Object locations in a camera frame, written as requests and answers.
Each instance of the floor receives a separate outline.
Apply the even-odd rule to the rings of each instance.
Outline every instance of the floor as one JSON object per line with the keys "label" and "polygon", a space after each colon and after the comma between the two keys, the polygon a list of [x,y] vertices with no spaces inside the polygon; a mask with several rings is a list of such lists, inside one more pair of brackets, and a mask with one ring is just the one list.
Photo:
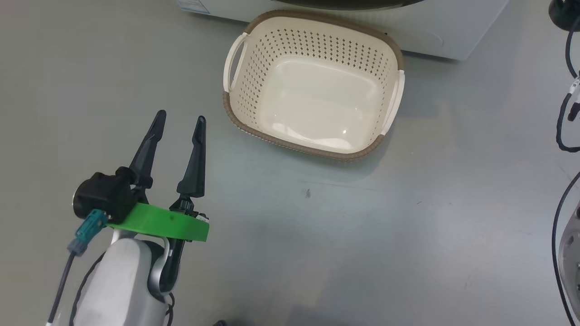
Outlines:
{"label": "floor", "polygon": [[[5,324],[45,322],[79,225],[74,190],[129,164],[164,109],[148,192],[161,207],[177,199],[197,116],[208,120],[195,203],[211,232],[186,246],[174,325],[566,325],[550,229],[580,161],[554,140],[572,79],[548,3],[511,0],[467,61],[406,55],[388,138],[344,163],[230,122],[222,69],[243,24],[171,0],[1,2]],[[578,146],[578,123],[564,130]],[[75,262],[63,319],[110,235]]]}

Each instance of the basket handle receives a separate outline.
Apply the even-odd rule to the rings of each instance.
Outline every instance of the basket handle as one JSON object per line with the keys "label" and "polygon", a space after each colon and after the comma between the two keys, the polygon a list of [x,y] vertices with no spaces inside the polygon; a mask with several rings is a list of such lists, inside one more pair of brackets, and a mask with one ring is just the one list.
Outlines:
{"label": "basket handle", "polygon": [[398,107],[401,104],[401,98],[403,97],[403,89],[405,88],[405,71],[399,70],[399,78],[395,81],[395,88],[393,89],[393,100],[389,105],[389,116],[385,119],[383,123],[383,130],[380,132],[381,135],[386,135],[387,131],[391,128],[395,116],[397,115]]}
{"label": "basket handle", "polygon": [[245,48],[242,50],[242,54],[240,55],[240,59],[238,60],[238,67],[235,69],[234,79],[230,84],[230,73],[231,73],[231,65],[234,61],[234,56],[238,53],[240,46],[244,43],[244,40],[248,36],[248,33],[244,32],[242,35],[238,36],[235,39],[234,43],[231,45],[230,51],[227,54],[226,58],[226,65],[223,68],[223,90],[226,92],[231,92],[232,87],[235,85],[235,81],[238,79],[238,73],[240,72],[240,67],[242,66],[242,62],[244,61],[244,54]]}

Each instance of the sticker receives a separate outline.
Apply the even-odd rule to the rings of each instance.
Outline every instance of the sticker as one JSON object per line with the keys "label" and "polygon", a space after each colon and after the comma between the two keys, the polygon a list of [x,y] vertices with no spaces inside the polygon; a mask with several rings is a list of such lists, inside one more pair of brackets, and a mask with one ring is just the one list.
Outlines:
{"label": "sticker", "polygon": [[209,14],[209,11],[200,0],[177,0],[177,4],[183,10]]}

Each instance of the beige plastic basket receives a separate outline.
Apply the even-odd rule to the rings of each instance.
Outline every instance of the beige plastic basket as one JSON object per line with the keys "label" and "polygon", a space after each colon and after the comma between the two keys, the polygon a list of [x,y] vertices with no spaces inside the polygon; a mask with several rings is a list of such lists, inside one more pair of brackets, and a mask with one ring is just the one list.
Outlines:
{"label": "beige plastic basket", "polygon": [[228,116],[243,131],[294,150],[351,160],[383,140],[405,74],[401,50],[381,32],[276,10],[259,16],[236,39],[223,82]]}

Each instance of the green plastic strip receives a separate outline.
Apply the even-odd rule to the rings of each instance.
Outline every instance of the green plastic strip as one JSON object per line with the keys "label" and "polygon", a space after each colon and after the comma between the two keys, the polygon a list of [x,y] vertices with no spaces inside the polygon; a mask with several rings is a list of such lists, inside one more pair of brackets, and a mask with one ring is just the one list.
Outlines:
{"label": "green plastic strip", "polygon": [[107,226],[156,237],[204,242],[208,239],[209,233],[209,223],[140,203],[133,207],[122,224],[109,223]]}

